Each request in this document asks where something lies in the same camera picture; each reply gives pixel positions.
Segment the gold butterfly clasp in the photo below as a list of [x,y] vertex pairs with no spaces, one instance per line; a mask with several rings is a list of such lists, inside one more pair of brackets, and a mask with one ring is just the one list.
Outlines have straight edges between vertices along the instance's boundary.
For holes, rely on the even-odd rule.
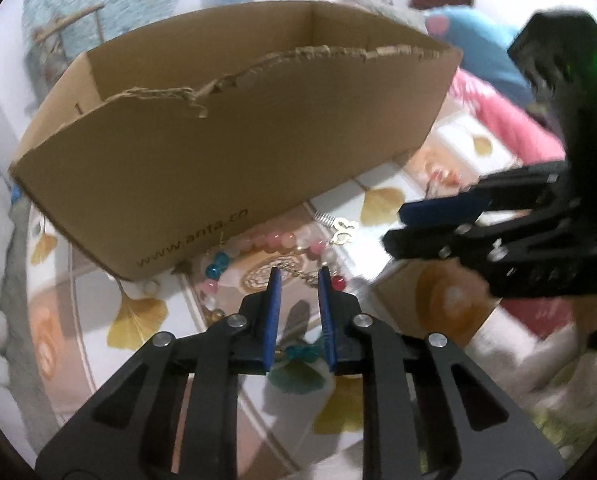
[[358,223],[344,217],[335,217],[327,212],[315,211],[314,220],[331,231],[330,244],[342,246],[349,243],[355,231],[358,229]]

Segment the gold crystal pendant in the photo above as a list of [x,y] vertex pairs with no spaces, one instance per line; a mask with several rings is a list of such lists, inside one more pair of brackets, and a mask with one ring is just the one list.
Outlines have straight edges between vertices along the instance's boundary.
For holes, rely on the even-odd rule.
[[297,278],[301,280],[306,286],[317,288],[319,283],[319,272],[318,271],[302,271],[294,268],[289,262],[282,262],[278,264],[278,268],[281,272],[288,274],[291,278]]

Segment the pink floral blanket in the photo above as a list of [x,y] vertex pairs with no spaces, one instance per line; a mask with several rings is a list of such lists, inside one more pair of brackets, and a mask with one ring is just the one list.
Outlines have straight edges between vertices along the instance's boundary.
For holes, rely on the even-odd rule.
[[448,94],[524,165],[564,160],[561,141],[485,81],[458,68]]

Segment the teal pillow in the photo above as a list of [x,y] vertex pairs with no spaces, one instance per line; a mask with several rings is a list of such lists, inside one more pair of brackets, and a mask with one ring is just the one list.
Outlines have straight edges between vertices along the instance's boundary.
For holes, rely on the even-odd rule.
[[428,34],[463,51],[461,68],[494,87],[521,108],[533,90],[508,54],[519,29],[497,24],[471,6],[441,6],[425,11]]

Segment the patterned tile tablecloth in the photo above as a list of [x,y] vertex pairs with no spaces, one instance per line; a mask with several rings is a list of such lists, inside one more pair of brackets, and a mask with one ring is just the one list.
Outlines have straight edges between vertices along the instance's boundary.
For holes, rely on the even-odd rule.
[[440,114],[416,153],[395,158],[282,216],[227,248],[217,282],[210,256],[137,284],[110,278],[38,211],[29,215],[29,326],[59,433],[41,451],[40,473],[57,479],[172,477],[184,453],[188,367],[169,362],[154,403],[134,417],[151,367],[153,337],[199,334],[238,312],[244,297],[281,275],[276,356],[265,375],[243,376],[236,397],[236,476],[282,479],[353,448],[363,432],[363,382],[330,375],[323,357],[318,270],[402,330],[417,325],[411,301],[387,278],[381,235],[399,206],[455,193],[483,174],[518,165],[510,148],[461,110]]

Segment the brown cardboard box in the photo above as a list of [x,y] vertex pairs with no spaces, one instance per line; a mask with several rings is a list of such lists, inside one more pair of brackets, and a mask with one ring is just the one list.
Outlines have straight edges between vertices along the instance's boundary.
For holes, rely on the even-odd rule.
[[88,258],[140,281],[420,148],[462,57],[341,3],[178,15],[78,55],[11,176]]

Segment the wooden chair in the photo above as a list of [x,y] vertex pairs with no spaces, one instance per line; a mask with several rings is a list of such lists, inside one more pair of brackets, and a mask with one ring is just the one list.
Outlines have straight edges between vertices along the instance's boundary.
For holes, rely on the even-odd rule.
[[63,39],[64,30],[74,26],[87,16],[92,16],[94,24],[96,24],[98,44],[104,44],[105,36],[100,16],[100,11],[104,8],[104,3],[97,3],[94,6],[87,6],[86,8],[70,15],[61,15],[57,18],[52,18],[52,20],[46,26],[37,27],[33,30],[32,36],[30,36],[30,38],[32,38],[32,44],[36,48],[45,50],[49,53],[59,53],[66,60],[69,60],[70,57],[67,55],[65,50]]

